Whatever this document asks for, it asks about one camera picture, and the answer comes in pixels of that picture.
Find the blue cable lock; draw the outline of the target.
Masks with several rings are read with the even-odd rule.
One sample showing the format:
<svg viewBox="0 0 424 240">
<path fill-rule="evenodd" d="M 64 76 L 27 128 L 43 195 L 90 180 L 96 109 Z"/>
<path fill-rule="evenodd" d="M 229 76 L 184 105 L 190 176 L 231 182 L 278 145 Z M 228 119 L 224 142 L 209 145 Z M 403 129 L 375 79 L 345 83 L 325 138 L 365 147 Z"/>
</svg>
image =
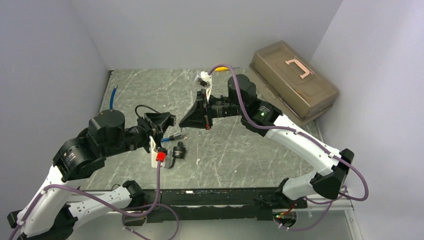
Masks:
<svg viewBox="0 0 424 240">
<path fill-rule="evenodd" d="M 110 109 L 110 110 L 113 110 L 113 109 L 114 109 L 114 108 L 113 108 L 113 104 L 114 104 L 114 97 L 115 97 L 115 94 L 116 94 L 117 89 L 118 89 L 118 85 L 115 85 L 115 86 L 114 86 L 114 88 L 113 88 L 113 90 L 112 90 L 112 93 L 111 93 L 110 99 L 109 99 L 109 109 Z M 136 113 L 136 115 L 137 115 L 137 116 L 138 116 L 138 113 L 137 113 L 137 108 L 138 108 L 138 107 L 147 108 L 147 109 L 149 109 L 149 110 L 151 110 L 151 111 L 153 111 L 153 112 L 155 112 L 155 113 L 158 113 L 158 111 L 157 111 L 157 110 L 155 110 L 155 109 L 153 109 L 152 107 L 141 104 L 141 105 L 138 105 L 138 106 L 135 108 L 135 113 Z M 160 141 L 161 141 L 162 143 L 166 143 L 166 142 L 171 142 L 171 141 L 175 141 L 175 140 L 180 140 L 180 139 L 182 139 L 182 138 L 184 138 L 184 136 L 183 136 L 183 134 L 182 134 L 182 133 L 175 133 L 175 134 L 173 134 L 173 135 L 171 135 L 171 136 L 169 136 L 169 137 L 162 138 Z"/>
</svg>

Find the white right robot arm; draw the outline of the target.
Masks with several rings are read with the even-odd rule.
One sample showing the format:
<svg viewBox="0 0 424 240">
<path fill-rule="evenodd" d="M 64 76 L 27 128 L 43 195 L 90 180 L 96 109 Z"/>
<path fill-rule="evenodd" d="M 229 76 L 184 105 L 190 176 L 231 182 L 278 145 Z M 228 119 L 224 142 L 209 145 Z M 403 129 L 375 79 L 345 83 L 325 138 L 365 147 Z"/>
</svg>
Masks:
<svg viewBox="0 0 424 240">
<path fill-rule="evenodd" d="M 196 93 L 191 109 L 180 120 L 180 128 L 209 130 L 213 119 L 241 116 L 248 130 L 276 141 L 306 160 L 313 170 L 296 178 L 285 178 L 275 194 L 276 203 L 289 207 L 295 200 L 318 194 L 329 200 L 339 197 L 354 153 L 326 147 L 323 142 L 292 122 L 280 109 L 257 96 L 256 85 L 244 74 L 237 74 L 243 102 L 237 96 L 233 77 L 227 81 L 228 95 L 214 97 L 206 89 Z"/>
</svg>

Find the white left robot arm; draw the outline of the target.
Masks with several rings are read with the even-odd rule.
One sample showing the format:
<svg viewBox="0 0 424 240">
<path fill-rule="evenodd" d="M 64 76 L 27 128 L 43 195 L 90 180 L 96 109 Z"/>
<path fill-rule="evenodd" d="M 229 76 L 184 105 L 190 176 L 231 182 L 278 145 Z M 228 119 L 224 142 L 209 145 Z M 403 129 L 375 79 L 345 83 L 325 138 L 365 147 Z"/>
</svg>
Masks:
<svg viewBox="0 0 424 240">
<path fill-rule="evenodd" d="M 91 118 L 87 128 L 58 150 L 30 203 L 8 214 L 13 229 L 10 239 L 65 240 L 81 225 L 110 211 L 136 218 L 149 214 L 158 200 L 146 204 L 145 194 L 134 180 L 101 196 L 87 194 L 81 202 L 70 203 L 69 199 L 73 193 L 81 193 L 80 186 L 111 156 L 143 148 L 160 170 L 167 157 L 161 139 L 175 123 L 176 117 L 169 112 L 146 113 L 129 128 L 125 127 L 125 115 L 115 109 Z"/>
</svg>

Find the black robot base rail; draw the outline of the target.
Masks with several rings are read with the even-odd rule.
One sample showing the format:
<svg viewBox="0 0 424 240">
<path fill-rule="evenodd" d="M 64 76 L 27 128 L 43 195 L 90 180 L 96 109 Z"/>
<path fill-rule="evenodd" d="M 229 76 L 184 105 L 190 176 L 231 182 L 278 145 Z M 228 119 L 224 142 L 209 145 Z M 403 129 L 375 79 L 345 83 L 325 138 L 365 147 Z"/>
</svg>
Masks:
<svg viewBox="0 0 424 240">
<path fill-rule="evenodd" d="M 278 190 L 278 187 L 162 189 L 158 205 L 143 220 L 149 224 L 176 219 L 271 221 L 281 212 L 295 213 L 308 207 L 302 197 L 289 202 Z"/>
</svg>

